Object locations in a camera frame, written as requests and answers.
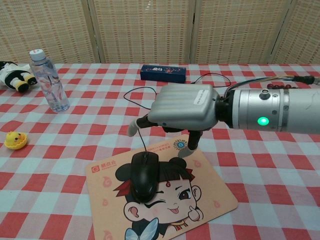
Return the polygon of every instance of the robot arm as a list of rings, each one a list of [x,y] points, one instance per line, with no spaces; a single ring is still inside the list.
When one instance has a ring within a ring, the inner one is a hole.
[[[130,124],[128,135],[152,126],[167,133],[188,130],[188,147],[178,154],[183,158],[218,121],[233,129],[320,134],[320,89],[237,88],[220,97],[208,84],[170,84],[150,112]]]

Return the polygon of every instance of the cartoon girl illustration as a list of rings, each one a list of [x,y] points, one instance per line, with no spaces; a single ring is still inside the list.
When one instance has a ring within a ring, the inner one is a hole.
[[[186,168],[184,159],[174,157],[169,162],[159,162],[158,189],[154,198],[147,203],[137,202],[130,192],[131,163],[120,166],[115,176],[123,183],[114,191],[117,197],[125,196],[125,217],[132,222],[127,229],[126,240],[156,240],[159,234],[171,235],[184,229],[192,222],[200,221],[204,215],[197,207],[201,189],[191,185],[195,176]]]

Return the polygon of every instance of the bottle cap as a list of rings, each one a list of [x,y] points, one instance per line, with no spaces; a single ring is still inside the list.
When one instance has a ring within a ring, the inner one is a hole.
[[[29,52],[33,61],[39,61],[46,58],[45,52],[42,49],[34,49]]]

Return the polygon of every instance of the cartoon tongue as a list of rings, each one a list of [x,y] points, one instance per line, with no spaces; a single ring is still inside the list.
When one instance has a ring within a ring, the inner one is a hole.
[[[173,212],[174,214],[178,214],[179,213],[179,209],[178,208],[175,208],[175,209],[170,209],[171,212]]]

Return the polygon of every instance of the black and white plush toy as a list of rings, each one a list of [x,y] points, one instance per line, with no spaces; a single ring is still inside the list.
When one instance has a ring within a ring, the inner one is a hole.
[[[18,66],[12,61],[0,61],[0,82],[19,93],[26,92],[29,86],[37,83],[35,76],[30,72],[28,64]]]

